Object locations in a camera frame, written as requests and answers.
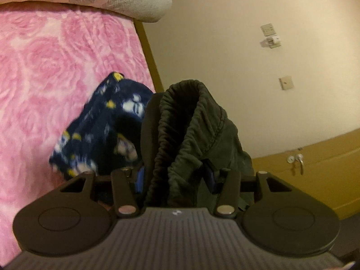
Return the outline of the black trousers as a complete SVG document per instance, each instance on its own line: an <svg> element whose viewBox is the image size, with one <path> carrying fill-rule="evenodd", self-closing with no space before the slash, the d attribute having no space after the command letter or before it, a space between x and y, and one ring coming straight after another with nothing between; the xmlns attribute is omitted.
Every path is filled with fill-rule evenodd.
<svg viewBox="0 0 360 270"><path fill-rule="evenodd" d="M196 80L152 95L141 132L147 207L215 208L223 187L221 169L254 173L236 125Z"/></svg>

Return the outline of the navy floral storage bag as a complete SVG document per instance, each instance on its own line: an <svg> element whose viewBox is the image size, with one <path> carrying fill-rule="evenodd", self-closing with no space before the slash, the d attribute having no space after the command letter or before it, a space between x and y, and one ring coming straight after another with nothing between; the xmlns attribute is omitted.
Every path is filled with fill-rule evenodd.
<svg viewBox="0 0 360 270"><path fill-rule="evenodd" d="M136 167L142 159L140 134L152 95L146 85L110 73L63 131L49 158L52 169L71 179L86 171L106 176Z"/></svg>

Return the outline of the yellow wooden cabinet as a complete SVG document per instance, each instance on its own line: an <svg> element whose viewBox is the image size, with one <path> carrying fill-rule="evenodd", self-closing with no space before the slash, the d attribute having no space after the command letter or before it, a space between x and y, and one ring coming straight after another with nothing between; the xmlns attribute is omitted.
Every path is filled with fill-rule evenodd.
<svg viewBox="0 0 360 270"><path fill-rule="evenodd" d="M327 204L340 219L359 213L359 130L323 142L253 159L255 171L268 171ZM303 155L300 164L288 164L290 155Z"/></svg>

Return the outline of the pink rose bed sheet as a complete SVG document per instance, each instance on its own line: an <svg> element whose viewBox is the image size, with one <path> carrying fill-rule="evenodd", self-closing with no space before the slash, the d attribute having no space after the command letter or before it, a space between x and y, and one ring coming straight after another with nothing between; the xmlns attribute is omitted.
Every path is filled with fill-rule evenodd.
<svg viewBox="0 0 360 270"><path fill-rule="evenodd" d="M130 18L67 4L1 6L1 265L20 253L15 215L63 182L48 162L60 135L113 71L153 87Z"/></svg>

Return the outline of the white plugged charger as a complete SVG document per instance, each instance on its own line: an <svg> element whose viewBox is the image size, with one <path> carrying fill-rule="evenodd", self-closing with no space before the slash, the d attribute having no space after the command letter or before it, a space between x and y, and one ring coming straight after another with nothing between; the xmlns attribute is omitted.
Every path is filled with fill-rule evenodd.
<svg viewBox="0 0 360 270"><path fill-rule="evenodd" d="M261 47L269 47L270 49L281 46L281 38L278 35L266 37L265 40L260 42Z"/></svg>

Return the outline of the wooden bed frame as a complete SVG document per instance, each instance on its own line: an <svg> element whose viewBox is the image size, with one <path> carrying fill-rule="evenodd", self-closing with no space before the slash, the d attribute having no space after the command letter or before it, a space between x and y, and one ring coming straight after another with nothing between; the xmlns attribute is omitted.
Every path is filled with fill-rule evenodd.
<svg viewBox="0 0 360 270"><path fill-rule="evenodd" d="M139 22L137 20L134 20L134 26L135 26L137 35L139 37L140 44L143 49L143 54L146 59L146 63L147 63L147 66L148 66L148 69L149 69L149 72L150 72L150 75L151 75L151 78L153 81L155 91L158 93L164 92L164 87L163 87L162 81L160 79L158 68L156 66L156 62L154 60L151 46L150 46L148 38L146 36L146 32L145 32L143 23Z"/></svg>

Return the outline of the beige wall plate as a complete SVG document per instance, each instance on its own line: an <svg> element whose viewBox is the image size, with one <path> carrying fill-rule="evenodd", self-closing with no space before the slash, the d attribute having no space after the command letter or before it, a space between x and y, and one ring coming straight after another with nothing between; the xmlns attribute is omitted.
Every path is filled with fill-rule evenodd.
<svg viewBox="0 0 360 270"><path fill-rule="evenodd" d="M294 84L291 76L284 76L279 78L279 83L281 85L282 90L290 90L293 89Z"/></svg>

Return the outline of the white wall socket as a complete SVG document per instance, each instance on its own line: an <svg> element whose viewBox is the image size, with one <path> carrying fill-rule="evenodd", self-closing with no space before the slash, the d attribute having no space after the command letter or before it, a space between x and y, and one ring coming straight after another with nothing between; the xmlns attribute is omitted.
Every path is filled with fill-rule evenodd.
<svg viewBox="0 0 360 270"><path fill-rule="evenodd" d="M276 35L276 31L275 31L274 26L272 25L272 23L262 25L261 30L262 30L265 37L270 37L270 36Z"/></svg>

